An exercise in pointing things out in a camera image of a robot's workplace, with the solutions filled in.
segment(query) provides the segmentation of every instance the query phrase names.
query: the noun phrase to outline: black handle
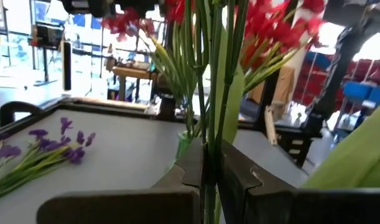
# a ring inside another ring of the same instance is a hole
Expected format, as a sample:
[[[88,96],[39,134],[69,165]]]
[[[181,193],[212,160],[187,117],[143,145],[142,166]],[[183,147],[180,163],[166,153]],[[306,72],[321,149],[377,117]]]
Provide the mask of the black handle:
[[[41,114],[43,110],[38,106],[21,101],[12,101],[0,107],[0,127],[14,122],[14,113],[25,112],[34,115]]]

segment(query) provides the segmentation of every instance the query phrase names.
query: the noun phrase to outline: purple iris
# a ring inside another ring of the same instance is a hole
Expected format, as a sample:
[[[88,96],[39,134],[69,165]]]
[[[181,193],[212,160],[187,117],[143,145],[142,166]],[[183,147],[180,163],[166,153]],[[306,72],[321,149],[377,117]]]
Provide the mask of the purple iris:
[[[39,139],[39,149],[44,151],[45,148],[46,148],[47,146],[49,146],[49,144],[50,144],[51,142],[52,142],[52,141],[49,140],[49,139],[40,138],[40,139]]]
[[[61,118],[61,135],[65,134],[67,129],[72,129],[71,124],[72,121],[68,120],[68,118]]]
[[[81,145],[85,142],[85,135],[83,134],[83,131],[78,132],[78,135],[76,136],[76,142]]]
[[[49,144],[44,148],[45,152],[50,152],[56,150],[62,146],[62,143],[58,141],[50,141]]]
[[[85,153],[86,152],[83,150],[83,147],[79,147],[75,150],[69,148],[64,152],[63,156],[66,157],[73,164],[81,164],[82,157],[85,155]]]
[[[18,146],[5,145],[0,148],[0,159],[8,157],[16,157],[21,154],[21,149]]]
[[[66,136],[62,136],[62,137],[60,138],[60,141],[61,141],[61,143],[62,143],[63,145],[67,145],[68,143],[71,142],[71,138],[70,138],[70,137],[66,137]]]
[[[36,140],[39,140],[43,138],[44,136],[48,135],[49,132],[47,132],[44,129],[35,129],[29,132],[29,135],[33,135],[36,137]]]
[[[86,144],[85,146],[88,147],[91,145],[91,143],[93,143],[93,140],[94,138],[96,137],[96,133],[91,133],[89,136],[88,136],[88,139],[86,141]]]

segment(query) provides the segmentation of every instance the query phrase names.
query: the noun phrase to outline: table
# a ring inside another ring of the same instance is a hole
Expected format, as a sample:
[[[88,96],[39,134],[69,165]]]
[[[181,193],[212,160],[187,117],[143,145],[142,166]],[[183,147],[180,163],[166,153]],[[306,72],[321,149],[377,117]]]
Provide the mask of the table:
[[[140,79],[150,79],[155,81],[158,77],[158,73],[149,73],[144,70],[135,69],[135,68],[126,68],[126,67],[113,67],[114,75],[119,77],[119,100],[124,101],[125,92],[126,92],[126,77],[137,78],[136,85],[136,99],[138,99],[139,88],[140,88]]]
[[[11,126],[21,130],[7,139],[6,144],[23,149],[26,141],[32,140],[27,134],[32,129],[47,129],[50,138],[59,139],[61,117],[73,121],[74,129],[69,129],[67,136],[75,139],[81,129],[85,134],[96,132],[96,138],[86,149],[80,166],[63,167],[1,198],[0,224],[33,224],[35,213],[43,202],[66,192],[146,189],[158,181],[175,157],[177,133],[184,131],[185,125],[130,118],[118,112],[117,107],[111,107],[103,114],[73,111],[65,105],[29,127],[23,125],[25,121]],[[265,170],[291,185],[300,187],[307,179],[286,153],[271,146],[260,132],[239,130],[234,145]]]

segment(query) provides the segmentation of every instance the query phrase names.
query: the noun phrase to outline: wooden stick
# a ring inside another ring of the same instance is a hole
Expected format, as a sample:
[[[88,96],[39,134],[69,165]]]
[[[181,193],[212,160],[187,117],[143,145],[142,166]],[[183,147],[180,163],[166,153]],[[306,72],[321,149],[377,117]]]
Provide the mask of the wooden stick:
[[[276,146],[278,144],[276,127],[274,126],[272,108],[270,106],[266,106],[266,109],[264,110],[264,121],[266,122],[267,138],[272,146]]]

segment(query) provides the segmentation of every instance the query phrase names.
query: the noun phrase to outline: flower bunch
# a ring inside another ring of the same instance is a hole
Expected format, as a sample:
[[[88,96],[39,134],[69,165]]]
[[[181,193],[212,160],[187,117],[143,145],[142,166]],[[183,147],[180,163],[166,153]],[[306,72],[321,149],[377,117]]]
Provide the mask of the flower bunch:
[[[321,13],[325,9],[323,0],[305,0],[298,9],[285,15],[289,3],[284,1],[273,7],[271,0],[249,2],[241,49],[241,66],[245,73],[249,72],[244,93],[281,68],[299,49],[319,46],[318,33],[323,21],[318,16],[309,20],[301,17],[293,26],[287,20],[299,9]]]
[[[66,130],[73,128],[72,123],[68,118],[61,118],[61,138],[58,141],[49,139],[49,132],[44,129],[29,131],[35,140],[23,155],[20,147],[5,144],[0,139],[0,174],[5,173],[0,177],[0,198],[61,166],[81,163],[86,153],[84,148],[92,145],[96,134],[85,137],[83,131],[79,131],[73,142],[65,134]],[[2,172],[6,164],[14,161],[17,163],[12,170]]]
[[[111,34],[118,34],[117,41],[126,40],[126,36],[133,37],[138,35],[139,29],[142,29],[147,35],[155,32],[152,20],[140,19],[138,13],[132,7],[126,8],[123,14],[104,18],[101,21],[101,26],[110,30]]]
[[[174,98],[185,108],[187,132],[182,135],[186,141],[182,145],[201,137],[207,147],[205,220],[219,223],[216,178],[220,175],[221,143],[223,139],[234,141],[242,97],[280,69],[297,51],[317,43],[322,21],[317,17],[300,19],[292,27],[287,20],[298,9],[287,14],[289,1],[273,6],[272,0],[166,0],[165,5],[167,20],[173,25],[171,43],[166,48],[141,25],[144,24],[142,19],[126,19],[120,23],[123,24],[121,30],[127,34],[131,24],[137,25],[133,30],[143,30],[155,45],[155,52],[150,53],[152,62],[165,77]],[[304,0],[300,8],[319,13],[325,5],[323,0]],[[227,10],[226,18],[223,9]],[[211,83],[206,103],[205,72],[210,73]],[[192,97],[197,86],[201,116],[194,124]],[[182,148],[186,147],[179,145],[178,157]]]

